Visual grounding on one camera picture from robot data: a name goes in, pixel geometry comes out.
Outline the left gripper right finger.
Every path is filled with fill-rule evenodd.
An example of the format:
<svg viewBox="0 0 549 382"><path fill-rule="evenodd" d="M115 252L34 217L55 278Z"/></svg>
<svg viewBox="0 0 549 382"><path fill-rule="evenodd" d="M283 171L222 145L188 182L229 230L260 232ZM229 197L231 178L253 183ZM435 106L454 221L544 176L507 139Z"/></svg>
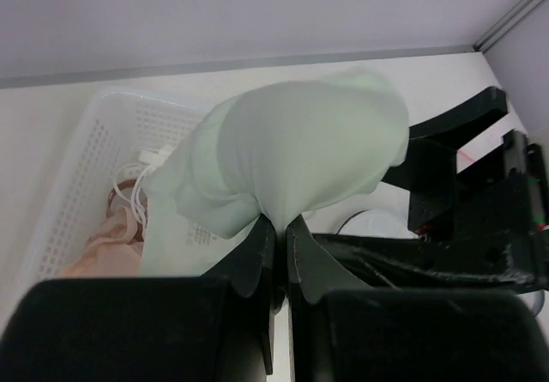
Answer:
<svg viewBox="0 0 549 382"><path fill-rule="evenodd" d="M545 381L548 346L509 292L371 288L286 231L295 381Z"/></svg>

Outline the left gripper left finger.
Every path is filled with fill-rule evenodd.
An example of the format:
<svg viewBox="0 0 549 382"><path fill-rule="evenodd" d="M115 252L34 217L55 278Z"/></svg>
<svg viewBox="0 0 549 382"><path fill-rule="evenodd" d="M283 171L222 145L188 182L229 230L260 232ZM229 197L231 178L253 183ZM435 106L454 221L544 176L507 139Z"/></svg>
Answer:
<svg viewBox="0 0 549 382"><path fill-rule="evenodd" d="M273 372L275 231L196 277L33 286L1 338L4 381L264 381Z"/></svg>

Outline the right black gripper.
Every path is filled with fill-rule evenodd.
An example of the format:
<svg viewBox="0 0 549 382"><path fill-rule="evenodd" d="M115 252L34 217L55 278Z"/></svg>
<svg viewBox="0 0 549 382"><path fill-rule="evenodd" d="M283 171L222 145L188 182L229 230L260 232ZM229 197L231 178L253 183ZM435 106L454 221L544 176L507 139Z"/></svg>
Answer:
<svg viewBox="0 0 549 382"><path fill-rule="evenodd" d="M506 93L490 86L409 136L458 150L507 114ZM421 239L315 233L314 240L373 287L543 289L548 188L540 146L511 130L459 173L453 155L441 164L411 191L408 226Z"/></svg>

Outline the blue-trimmed mesh laundry bag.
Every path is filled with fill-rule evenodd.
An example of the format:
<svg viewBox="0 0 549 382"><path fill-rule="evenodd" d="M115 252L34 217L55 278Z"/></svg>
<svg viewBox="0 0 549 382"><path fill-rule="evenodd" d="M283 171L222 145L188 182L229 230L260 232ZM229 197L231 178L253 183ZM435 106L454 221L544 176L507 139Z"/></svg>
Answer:
<svg viewBox="0 0 549 382"><path fill-rule="evenodd" d="M417 239L418 235L407 228L407 222L386 209L362 210L351 215L338 228L337 234L382 239Z"/></svg>

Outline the light green bra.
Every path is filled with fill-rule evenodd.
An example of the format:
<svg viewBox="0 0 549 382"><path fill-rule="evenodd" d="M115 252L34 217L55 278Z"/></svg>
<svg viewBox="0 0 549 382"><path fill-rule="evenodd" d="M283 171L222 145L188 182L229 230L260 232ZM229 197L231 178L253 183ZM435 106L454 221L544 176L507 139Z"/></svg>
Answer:
<svg viewBox="0 0 549 382"><path fill-rule="evenodd" d="M406 157L404 99L351 71L279 82L217 105L148 176L144 276L199 276L260 216L277 234L307 211L373 192Z"/></svg>

